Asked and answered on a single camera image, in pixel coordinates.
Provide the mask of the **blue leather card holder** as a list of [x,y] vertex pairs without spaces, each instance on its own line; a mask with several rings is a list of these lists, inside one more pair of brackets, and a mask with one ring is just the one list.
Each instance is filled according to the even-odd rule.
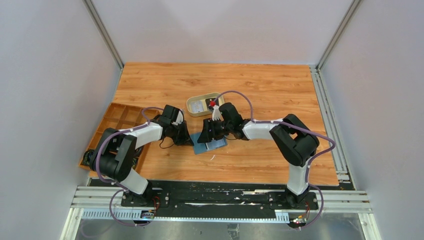
[[194,143],[193,151],[195,155],[210,152],[219,148],[226,147],[228,145],[225,138],[220,140],[212,140],[211,142],[207,143],[198,143],[197,141],[200,137],[200,134],[200,132],[197,132],[190,135],[190,138],[193,140]]

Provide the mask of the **cream oval plastic tray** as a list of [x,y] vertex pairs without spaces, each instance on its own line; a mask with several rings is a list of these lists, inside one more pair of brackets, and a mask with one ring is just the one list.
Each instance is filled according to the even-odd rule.
[[188,113],[192,117],[212,115],[213,120],[218,120],[221,117],[218,107],[225,103],[224,97],[219,95],[218,92],[212,92],[190,97],[186,101]]

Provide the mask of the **black VIP credit card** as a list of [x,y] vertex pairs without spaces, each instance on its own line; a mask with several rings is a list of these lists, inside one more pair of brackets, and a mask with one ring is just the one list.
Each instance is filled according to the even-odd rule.
[[208,110],[213,111],[214,106],[219,105],[219,99],[215,99],[215,97],[212,98],[206,98],[205,104]]

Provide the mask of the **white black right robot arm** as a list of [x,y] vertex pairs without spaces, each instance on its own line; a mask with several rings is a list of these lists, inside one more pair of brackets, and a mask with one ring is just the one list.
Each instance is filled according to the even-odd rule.
[[319,140],[312,135],[303,122],[294,114],[269,121],[244,119],[236,107],[224,103],[218,108],[222,118],[203,120],[199,144],[221,140],[233,135],[237,140],[273,140],[289,164],[289,180],[285,188],[285,200],[291,205],[299,204],[309,193],[307,180],[308,163],[315,155]]

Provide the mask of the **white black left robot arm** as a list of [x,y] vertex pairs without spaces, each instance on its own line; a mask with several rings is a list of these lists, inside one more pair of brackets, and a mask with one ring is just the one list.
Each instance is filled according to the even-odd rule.
[[137,150],[170,138],[175,146],[193,146],[181,109],[166,105],[161,114],[127,129],[107,128],[89,158],[89,168],[105,183],[114,183],[143,206],[154,199],[153,184],[133,169]]

